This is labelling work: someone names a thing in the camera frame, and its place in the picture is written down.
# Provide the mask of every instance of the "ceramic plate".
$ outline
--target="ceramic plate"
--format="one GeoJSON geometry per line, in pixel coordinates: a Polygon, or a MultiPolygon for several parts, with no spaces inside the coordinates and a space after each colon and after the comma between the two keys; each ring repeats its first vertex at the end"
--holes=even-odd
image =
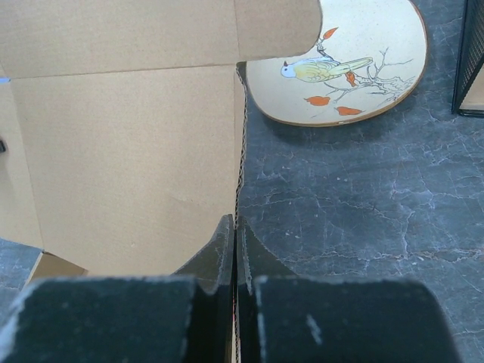
{"type": "Polygon", "coordinates": [[[408,96],[427,61],[427,34],[409,0],[321,0],[319,41],[298,57],[247,63],[263,113],[301,126],[376,116],[408,96]]]}

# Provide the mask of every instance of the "orange leaf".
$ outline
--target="orange leaf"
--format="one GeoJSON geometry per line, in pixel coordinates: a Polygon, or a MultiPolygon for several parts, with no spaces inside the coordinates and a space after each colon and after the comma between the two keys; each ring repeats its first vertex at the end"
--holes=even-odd
{"type": "Polygon", "coordinates": [[[352,115],[359,115],[362,113],[362,110],[358,110],[357,108],[349,108],[349,107],[336,107],[340,116],[352,116],[352,115]]]}
{"type": "Polygon", "coordinates": [[[313,106],[326,106],[330,103],[331,99],[329,97],[313,96],[310,98],[305,98],[305,100],[313,106]]]}
{"type": "Polygon", "coordinates": [[[323,39],[329,39],[338,28],[329,29],[324,35],[323,39]]]}
{"type": "Polygon", "coordinates": [[[353,72],[348,72],[346,74],[346,80],[348,81],[348,83],[352,86],[352,87],[356,87],[357,84],[355,82],[356,78],[355,78],[355,74],[353,72]]]}

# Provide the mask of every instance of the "cardboard box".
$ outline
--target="cardboard box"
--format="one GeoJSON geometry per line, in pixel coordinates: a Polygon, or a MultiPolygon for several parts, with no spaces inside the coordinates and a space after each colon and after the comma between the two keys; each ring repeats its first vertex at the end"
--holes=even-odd
{"type": "Polygon", "coordinates": [[[235,64],[320,29],[318,0],[2,1],[0,236],[33,277],[174,272],[234,213],[235,64]]]}

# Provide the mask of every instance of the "marble surface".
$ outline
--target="marble surface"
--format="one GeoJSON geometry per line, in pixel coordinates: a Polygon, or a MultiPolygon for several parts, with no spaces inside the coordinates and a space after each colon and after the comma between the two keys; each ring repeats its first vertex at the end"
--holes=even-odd
{"type": "Polygon", "coordinates": [[[40,250],[0,239],[0,326],[8,307],[23,288],[40,250]]]}
{"type": "Polygon", "coordinates": [[[240,213],[301,275],[405,276],[437,296],[465,362],[484,361],[484,120],[451,114],[463,0],[417,0],[430,57],[387,113],[286,126],[249,100],[240,213]]]}

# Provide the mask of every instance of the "yellow bird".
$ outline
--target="yellow bird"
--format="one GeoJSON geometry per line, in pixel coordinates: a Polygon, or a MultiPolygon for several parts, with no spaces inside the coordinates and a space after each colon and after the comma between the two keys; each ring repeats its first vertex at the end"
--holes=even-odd
{"type": "Polygon", "coordinates": [[[372,62],[373,58],[367,57],[340,63],[326,54],[323,57],[303,59],[293,64],[284,62],[281,74],[286,78],[297,78],[309,83],[326,82],[372,62]]]}

